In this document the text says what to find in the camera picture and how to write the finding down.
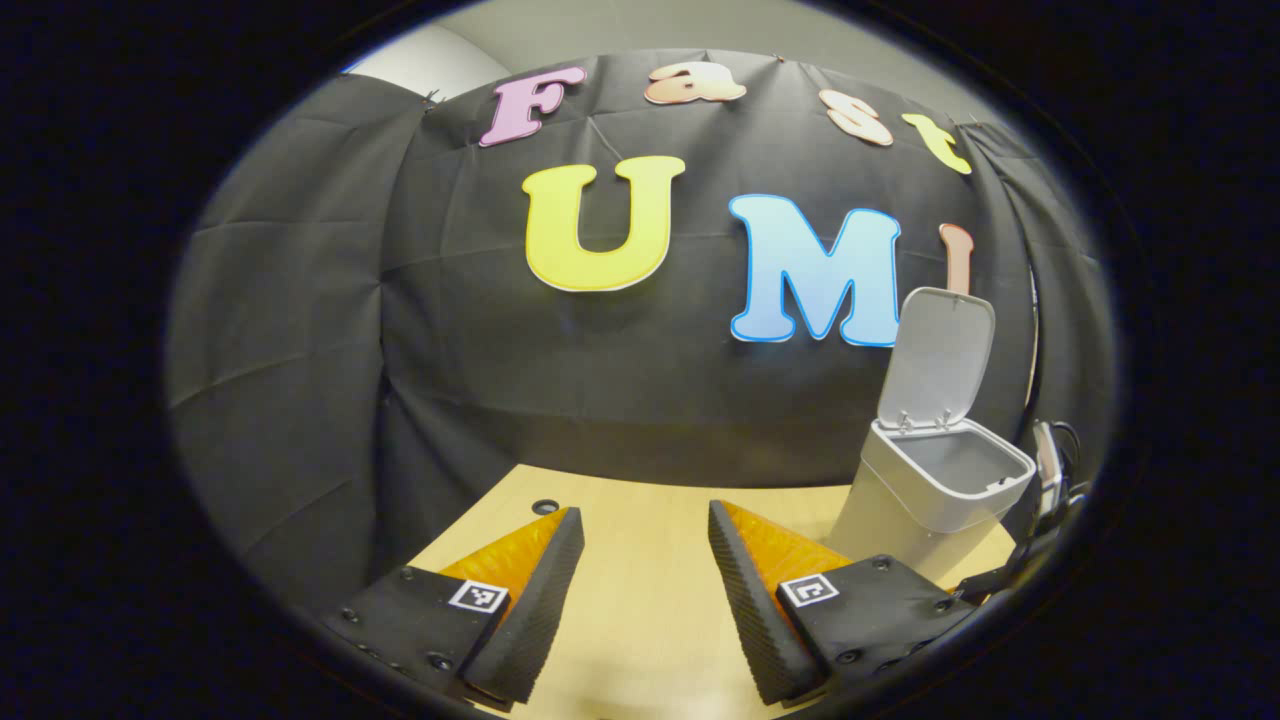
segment foam letter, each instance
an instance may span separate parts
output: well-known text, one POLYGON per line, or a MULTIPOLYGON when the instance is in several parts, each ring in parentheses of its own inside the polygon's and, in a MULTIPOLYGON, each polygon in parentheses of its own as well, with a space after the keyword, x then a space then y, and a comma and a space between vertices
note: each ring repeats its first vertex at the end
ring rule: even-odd
POLYGON ((692 100, 737 100, 746 87, 733 82, 728 68, 719 63, 676 63, 649 73, 657 81, 644 91, 645 100, 658 105, 692 100))
POLYGON ((561 83, 577 85, 584 79, 586 70, 582 68, 564 68, 513 79, 493 88, 498 96, 498 111, 493 114, 493 127, 480 136, 480 147, 534 135, 543 127, 543 122, 530 118, 532 109, 538 108, 543 114, 550 113, 564 99, 564 86, 561 83), (541 85, 547 87, 538 90, 541 85))
POLYGON ((823 90, 818 94, 818 100, 829 108, 827 117, 840 129, 867 142, 893 145, 893 133, 876 119, 879 113, 867 102, 835 90, 823 90))
POLYGON ((951 137, 951 133, 940 128, 929 118, 924 115, 915 115, 908 113, 902 115, 902 119, 908 123, 915 126, 915 129, 920 131, 920 137, 924 140, 924 146, 933 152, 933 156, 942 160, 942 164, 951 168, 952 170, 968 176, 973 172, 969 163, 956 155, 951 146, 955 145, 956 138, 951 137))
POLYGON ((942 243, 947 246, 947 290, 969 295, 969 256, 973 255, 973 237, 960 225, 938 225, 942 243))
POLYGON ((680 158, 628 158, 616 172, 631 181, 631 231, 622 247, 584 250, 577 241, 582 187, 595 179, 590 165, 561 165, 525 178, 529 228, 525 255, 544 283, 570 292, 632 286, 658 269, 671 245, 671 179, 685 172, 680 158))
POLYGON ((786 197, 740 195, 730 200, 728 211, 746 223, 750 254, 746 310, 730 324, 733 337, 782 342, 795 334, 796 323, 782 309, 782 293, 790 284, 809 334, 822 340, 852 287, 854 306, 840 325, 840 337, 850 345, 893 345, 897 220, 876 210, 850 210, 827 252, 800 209, 786 197))

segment wooden table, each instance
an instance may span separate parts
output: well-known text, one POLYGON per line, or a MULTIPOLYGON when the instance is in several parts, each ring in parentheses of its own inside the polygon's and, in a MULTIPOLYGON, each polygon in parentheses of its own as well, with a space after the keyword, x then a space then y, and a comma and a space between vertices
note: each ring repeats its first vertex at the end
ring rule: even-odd
MULTIPOLYGON (((563 720, 778 717, 796 707, 765 706, 755 691, 707 539, 708 503, 726 500, 820 541, 849 495, 849 486, 691 488, 517 465, 411 564, 440 570, 536 520, 539 500, 579 507, 586 547, 543 673, 527 705, 490 712, 563 720)), ((1002 565, 1012 539, 998 523, 983 532, 957 565, 922 574, 950 587, 1002 565)))

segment letter u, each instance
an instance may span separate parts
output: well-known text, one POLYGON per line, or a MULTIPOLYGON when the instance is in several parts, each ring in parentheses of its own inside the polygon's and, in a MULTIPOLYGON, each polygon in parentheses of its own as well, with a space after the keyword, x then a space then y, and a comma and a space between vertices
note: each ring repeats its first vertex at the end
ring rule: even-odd
POLYGON ((614 172, 631 181, 631 229, 622 247, 584 250, 577 241, 582 188, 595 179, 590 165, 539 170, 521 186, 529 193, 525 256, 534 275, 568 292, 622 290, 649 275, 671 245, 671 181, 685 172, 680 158, 628 158, 614 172))

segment open lid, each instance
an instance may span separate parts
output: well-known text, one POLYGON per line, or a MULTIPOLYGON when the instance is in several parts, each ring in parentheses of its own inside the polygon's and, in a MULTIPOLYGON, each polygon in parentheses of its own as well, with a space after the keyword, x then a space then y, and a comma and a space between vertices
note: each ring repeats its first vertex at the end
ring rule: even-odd
POLYGON ((936 287, 911 291, 881 389, 881 424, 899 428, 905 416, 909 427, 938 427, 964 418, 995 333, 996 310, 986 300, 936 287))

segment letter m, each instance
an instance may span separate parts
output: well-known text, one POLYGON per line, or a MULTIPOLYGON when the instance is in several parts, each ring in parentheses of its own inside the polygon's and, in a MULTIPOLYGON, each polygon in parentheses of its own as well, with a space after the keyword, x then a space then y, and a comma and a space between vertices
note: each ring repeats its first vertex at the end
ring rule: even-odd
POLYGON ((897 337, 897 279, 893 241, 897 220, 876 210, 851 210, 828 252, 796 204, 777 195, 740 195, 728 211, 746 224, 746 310, 733 318, 733 337, 782 342, 795 334, 782 293, 791 293, 809 334, 827 337, 836 311, 852 288, 840 337, 851 345, 890 347, 897 337))

